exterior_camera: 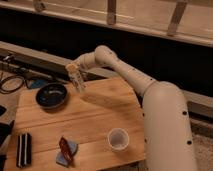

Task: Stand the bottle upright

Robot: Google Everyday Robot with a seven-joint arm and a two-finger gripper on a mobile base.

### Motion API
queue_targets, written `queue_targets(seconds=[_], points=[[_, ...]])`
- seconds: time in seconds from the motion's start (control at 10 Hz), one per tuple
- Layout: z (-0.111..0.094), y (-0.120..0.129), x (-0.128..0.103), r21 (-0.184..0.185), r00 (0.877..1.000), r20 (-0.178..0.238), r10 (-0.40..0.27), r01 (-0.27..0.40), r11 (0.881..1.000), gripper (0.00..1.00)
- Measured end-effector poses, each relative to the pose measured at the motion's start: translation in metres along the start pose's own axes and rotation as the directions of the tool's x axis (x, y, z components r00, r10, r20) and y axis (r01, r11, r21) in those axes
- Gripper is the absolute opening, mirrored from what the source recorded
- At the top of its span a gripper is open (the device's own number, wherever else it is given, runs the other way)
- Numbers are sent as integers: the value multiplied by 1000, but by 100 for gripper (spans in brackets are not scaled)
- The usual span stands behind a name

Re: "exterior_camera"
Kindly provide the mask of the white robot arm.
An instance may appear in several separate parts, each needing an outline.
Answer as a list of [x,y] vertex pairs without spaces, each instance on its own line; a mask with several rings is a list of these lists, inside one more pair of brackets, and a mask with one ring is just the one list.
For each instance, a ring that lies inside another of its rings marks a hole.
[[82,91],[81,73],[98,67],[112,68],[142,97],[148,171],[198,171],[187,101],[180,88],[125,63],[104,45],[80,55],[66,70]]

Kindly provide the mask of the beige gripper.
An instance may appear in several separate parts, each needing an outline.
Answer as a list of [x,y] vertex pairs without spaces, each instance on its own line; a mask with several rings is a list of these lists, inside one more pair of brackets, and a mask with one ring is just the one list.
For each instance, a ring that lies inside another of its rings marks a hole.
[[81,92],[81,90],[85,90],[86,85],[81,77],[78,66],[75,63],[70,63],[65,67],[65,69],[67,70],[69,77],[74,80],[73,86],[75,87],[76,91]]

